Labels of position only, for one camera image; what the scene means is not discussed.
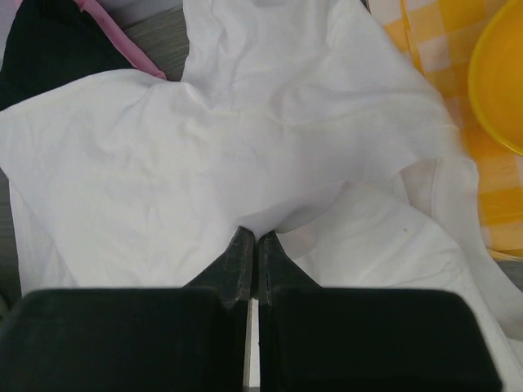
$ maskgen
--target white towel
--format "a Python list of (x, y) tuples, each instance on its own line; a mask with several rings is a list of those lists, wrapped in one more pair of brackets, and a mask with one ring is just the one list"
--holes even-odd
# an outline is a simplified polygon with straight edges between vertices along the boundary
[(360, 2), (184, 12), (182, 82), (101, 73), (0, 113), (23, 291), (181, 286), (237, 225), (277, 229), (322, 284), (458, 292), (523, 391), (523, 294), (483, 247), (476, 168)]

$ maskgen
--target yellow bowl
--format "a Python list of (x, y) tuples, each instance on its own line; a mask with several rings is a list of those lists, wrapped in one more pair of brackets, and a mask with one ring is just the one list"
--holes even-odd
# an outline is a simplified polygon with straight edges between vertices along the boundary
[(510, 0), (480, 37), (468, 72), (468, 95), (481, 126), (523, 155), (523, 0)]

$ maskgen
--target black cloth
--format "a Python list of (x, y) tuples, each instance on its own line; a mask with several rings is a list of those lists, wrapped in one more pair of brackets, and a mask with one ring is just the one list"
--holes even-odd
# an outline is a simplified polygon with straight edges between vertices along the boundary
[(130, 68), (74, 0), (24, 0), (7, 37), (0, 110), (88, 75)]

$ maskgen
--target checkered fabric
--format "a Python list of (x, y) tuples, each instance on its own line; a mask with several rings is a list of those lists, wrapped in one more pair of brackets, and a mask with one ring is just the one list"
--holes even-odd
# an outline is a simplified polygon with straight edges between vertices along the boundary
[(467, 71), (484, 27), (507, 0), (369, 0), (398, 49), (441, 93), (480, 173), (479, 213), (490, 249), (523, 256), (523, 157), (481, 128), (467, 96)]

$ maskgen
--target pink trim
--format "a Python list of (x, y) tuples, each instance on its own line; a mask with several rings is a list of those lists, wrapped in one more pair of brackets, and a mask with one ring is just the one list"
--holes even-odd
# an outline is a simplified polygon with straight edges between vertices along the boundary
[[(15, 0), (18, 8), (23, 0)], [(167, 79), (149, 57), (119, 28), (109, 14), (96, 0), (74, 0), (80, 11), (85, 11), (100, 26), (114, 47), (131, 63), (131, 65), (156, 78)]]

